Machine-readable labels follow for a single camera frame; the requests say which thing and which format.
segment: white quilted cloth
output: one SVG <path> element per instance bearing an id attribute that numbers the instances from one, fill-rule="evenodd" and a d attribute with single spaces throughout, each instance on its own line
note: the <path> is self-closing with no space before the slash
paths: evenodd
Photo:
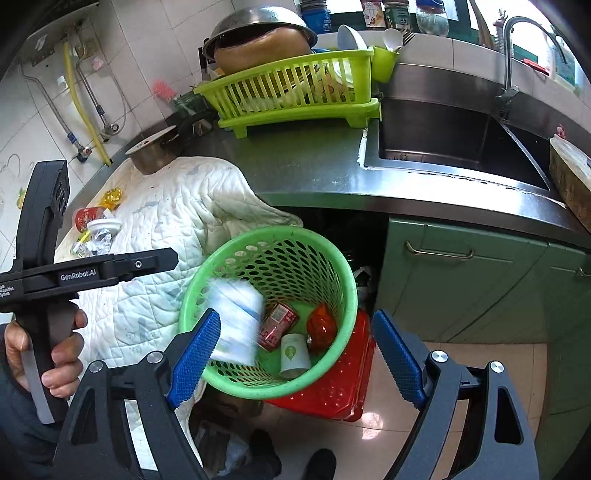
<path id="1" fill-rule="evenodd" d="M 111 253 L 172 247 L 178 266 L 118 286 L 80 293 L 79 306 L 89 324 L 81 355 L 85 369 L 96 359 L 109 367 L 137 363 L 153 350 L 164 350 L 178 333 L 178 313 L 193 274 L 208 255 L 242 232 L 266 225 L 301 225 L 299 218 L 260 201 L 244 176 L 218 158 L 180 157 L 153 175 L 143 176 L 126 160 L 109 178 L 91 205 L 114 187 L 124 191 L 115 211 L 123 228 Z M 70 248 L 78 233 L 70 231 L 56 251 L 56 262 L 73 259 Z M 189 435 L 189 414 L 204 389 L 177 409 Z M 129 425 L 140 465 L 156 469 L 135 402 L 127 402 Z"/>

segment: device handle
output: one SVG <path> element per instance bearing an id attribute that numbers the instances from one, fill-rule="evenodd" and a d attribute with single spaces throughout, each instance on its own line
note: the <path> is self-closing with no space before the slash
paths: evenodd
<path id="1" fill-rule="evenodd" d="M 17 315 L 17 322 L 29 337 L 29 348 L 21 352 L 22 366 L 29 390 L 35 402 L 37 417 L 45 425 L 61 422 L 66 418 L 68 403 L 51 395 L 41 382 L 41 376 L 55 368 L 51 350 L 72 334 L 74 316 L 78 306 L 62 301 L 40 306 L 35 312 Z"/>

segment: white paper cup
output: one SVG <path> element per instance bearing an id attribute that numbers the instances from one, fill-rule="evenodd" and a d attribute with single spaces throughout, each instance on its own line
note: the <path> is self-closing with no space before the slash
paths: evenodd
<path id="1" fill-rule="evenodd" d="M 300 333 L 290 333 L 281 339 L 280 375 L 289 380 L 297 378 L 311 368 L 310 355 L 306 347 L 306 337 Z"/>

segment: red stool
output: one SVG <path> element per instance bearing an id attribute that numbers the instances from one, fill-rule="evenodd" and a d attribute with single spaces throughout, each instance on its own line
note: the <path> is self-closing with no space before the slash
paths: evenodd
<path id="1" fill-rule="evenodd" d="M 349 343 L 332 368 L 304 390 L 267 402 L 314 417 L 357 421 L 363 414 L 374 350 L 369 315 L 358 310 Z"/>

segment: silver bolt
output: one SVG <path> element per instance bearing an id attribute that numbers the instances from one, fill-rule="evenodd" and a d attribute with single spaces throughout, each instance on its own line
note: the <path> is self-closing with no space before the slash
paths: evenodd
<path id="1" fill-rule="evenodd" d="M 491 362 L 491 370 L 500 374 L 505 371 L 505 367 L 501 362 Z"/>
<path id="2" fill-rule="evenodd" d="M 147 361 L 149 364 L 157 364 L 163 359 L 162 352 L 151 352 L 148 354 Z"/>
<path id="3" fill-rule="evenodd" d="M 100 360 L 92 362 L 88 366 L 88 370 L 90 370 L 94 374 L 100 372 L 101 370 L 103 370 L 103 362 L 101 362 Z"/>
<path id="4" fill-rule="evenodd" d="M 433 358 L 433 360 L 435 360 L 438 364 L 444 364 L 448 359 L 447 353 L 442 350 L 435 350 L 434 352 L 431 352 L 431 358 Z"/>

